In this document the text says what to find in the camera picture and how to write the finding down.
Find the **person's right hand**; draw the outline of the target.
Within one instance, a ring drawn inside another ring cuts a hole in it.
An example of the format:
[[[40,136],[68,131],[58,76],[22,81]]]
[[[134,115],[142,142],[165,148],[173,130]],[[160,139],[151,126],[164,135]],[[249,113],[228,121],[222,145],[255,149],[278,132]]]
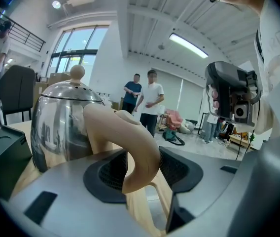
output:
[[[218,91],[212,85],[209,86],[209,97],[210,97],[210,110],[214,114],[218,114],[220,103],[218,100]]]

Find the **black box with round recesses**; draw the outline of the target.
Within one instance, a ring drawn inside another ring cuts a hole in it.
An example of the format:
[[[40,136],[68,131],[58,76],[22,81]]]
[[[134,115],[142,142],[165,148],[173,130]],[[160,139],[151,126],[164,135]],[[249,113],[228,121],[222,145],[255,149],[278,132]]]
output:
[[[22,172],[32,159],[23,131],[0,128],[0,198],[8,201]]]

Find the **green bag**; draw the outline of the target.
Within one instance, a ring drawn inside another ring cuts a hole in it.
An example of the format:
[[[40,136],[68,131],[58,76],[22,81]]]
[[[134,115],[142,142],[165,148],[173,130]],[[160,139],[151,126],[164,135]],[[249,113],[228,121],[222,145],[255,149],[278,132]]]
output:
[[[166,129],[163,132],[162,137],[166,141],[168,141],[168,142],[170,142],[170,143],[172,143],[172,144],[174,144],[176,146],[184,146],[185,145],[185,142],[176,135],[176,131],[175,130],[171,130],[169,128]]]

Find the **grey window blinds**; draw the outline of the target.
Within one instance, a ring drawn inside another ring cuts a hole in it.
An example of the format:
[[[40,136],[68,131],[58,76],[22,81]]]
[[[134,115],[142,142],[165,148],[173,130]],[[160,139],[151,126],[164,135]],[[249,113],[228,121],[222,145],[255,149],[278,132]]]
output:
[[[204,89],[186,79],[157,70],[157,82],[164,89],[162,105],[178,111],[182,119],[197,120]]]

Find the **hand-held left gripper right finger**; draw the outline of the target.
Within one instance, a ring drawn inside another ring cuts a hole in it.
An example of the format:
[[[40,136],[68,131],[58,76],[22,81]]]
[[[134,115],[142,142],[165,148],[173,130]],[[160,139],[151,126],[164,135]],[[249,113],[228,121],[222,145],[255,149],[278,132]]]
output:
[[[223,193],[240,162],[160,147],[160,170],[172,190],[166,232],[203,214]]]

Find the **steel kettle with wooden handle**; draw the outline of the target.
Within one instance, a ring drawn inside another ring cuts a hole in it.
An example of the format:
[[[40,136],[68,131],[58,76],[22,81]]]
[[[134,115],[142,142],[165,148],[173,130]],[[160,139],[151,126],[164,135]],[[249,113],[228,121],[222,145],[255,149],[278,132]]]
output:
[[[125,149],[135,166],[123,175],[122,192],[141,189],[156,176],[160,152],[152,135],[124,110],[106,106],[81,80],[85,70],[74,65],[70,79],[46,88],[33,111],[31,147],[40,172],[74,159]]]

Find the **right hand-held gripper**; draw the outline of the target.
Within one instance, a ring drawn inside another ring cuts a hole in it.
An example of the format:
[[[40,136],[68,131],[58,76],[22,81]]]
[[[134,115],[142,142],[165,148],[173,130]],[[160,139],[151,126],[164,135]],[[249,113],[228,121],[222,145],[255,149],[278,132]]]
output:
[[[211,114],[229,122],[255,126],[252,107],[262,95],[255,71],[248,72],[224,61],[212,62],[206,67],[208,94],[210,85],[217,89],[220,103],[217,115],[211,112],[209,103]]]

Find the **grey upholstered chair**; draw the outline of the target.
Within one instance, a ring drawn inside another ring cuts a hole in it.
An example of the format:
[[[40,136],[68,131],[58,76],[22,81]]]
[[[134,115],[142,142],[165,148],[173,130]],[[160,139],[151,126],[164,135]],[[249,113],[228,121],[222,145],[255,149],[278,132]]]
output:
[[[0,100],[4,125],[6,116],[14,113],[29,113],[34,101],[35,71],[19,65],[11,66],[0,79]]]

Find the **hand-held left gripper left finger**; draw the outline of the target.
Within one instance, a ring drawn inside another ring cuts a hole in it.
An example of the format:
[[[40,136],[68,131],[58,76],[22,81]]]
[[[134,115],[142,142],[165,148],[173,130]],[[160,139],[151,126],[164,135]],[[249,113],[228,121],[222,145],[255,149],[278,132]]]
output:
[[[49,169],[0,203],[30,237],[159,237],[144,191],[144,211],[122,193],[127,172],[126,150],[98,153]]]

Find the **black balcony railing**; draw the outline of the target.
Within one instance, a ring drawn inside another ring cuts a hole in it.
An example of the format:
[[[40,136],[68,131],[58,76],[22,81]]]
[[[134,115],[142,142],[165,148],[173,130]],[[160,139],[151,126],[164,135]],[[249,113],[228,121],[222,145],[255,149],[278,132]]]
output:
[[[45,41],[21,26],[20,24],[16,23],[9,17],[5,16],[4,11],[0,12],[0,30],[2,29],[4,22],[10,21],[11,27],[8,31],[8,35],[11,39],[30,47],[31,49],[41,52]]]

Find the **stack of cardboard boxes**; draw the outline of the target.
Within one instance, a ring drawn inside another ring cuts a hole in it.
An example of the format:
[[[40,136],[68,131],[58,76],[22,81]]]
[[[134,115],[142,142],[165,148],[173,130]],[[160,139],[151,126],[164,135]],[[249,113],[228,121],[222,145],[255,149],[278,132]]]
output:
[[[70,75],[67,73],[51,73],[50,77],[47,79],[46,82],[36,82],[34,88],[34,101],[33,107],[37,103],[38,98],[40,97],[41,93],[49,86],[61,82],[70,80]]]

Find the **person's right forearm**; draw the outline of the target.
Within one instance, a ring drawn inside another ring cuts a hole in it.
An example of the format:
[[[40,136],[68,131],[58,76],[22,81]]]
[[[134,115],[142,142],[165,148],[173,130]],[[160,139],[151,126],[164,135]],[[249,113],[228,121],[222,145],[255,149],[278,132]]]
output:
[[[280,123],[275,116],[267,96],[262,96],[259,102],[252,107],[252,121],[255,124],[254,132],[256,134],[263,134],[271,130],[271,138],[280,137]]]

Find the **long ceiling light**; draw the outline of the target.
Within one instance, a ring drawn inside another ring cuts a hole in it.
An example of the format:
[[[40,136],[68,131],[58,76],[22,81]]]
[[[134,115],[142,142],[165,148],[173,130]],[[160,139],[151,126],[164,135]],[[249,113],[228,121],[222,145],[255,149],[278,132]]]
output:
[[[186,39],[184,39],[183,37],[181,37],[175,33],[172,33],[169,36],[169,40],[185,47],[186,49],[192,51],[193,53],[195,53],[196,55],[198,55],[199,57],[201,57],[203,59],[208,58],[208,54],[206,54],[204,51],[202,51],[199,47],[195,46],[191,42],[187,41]]]

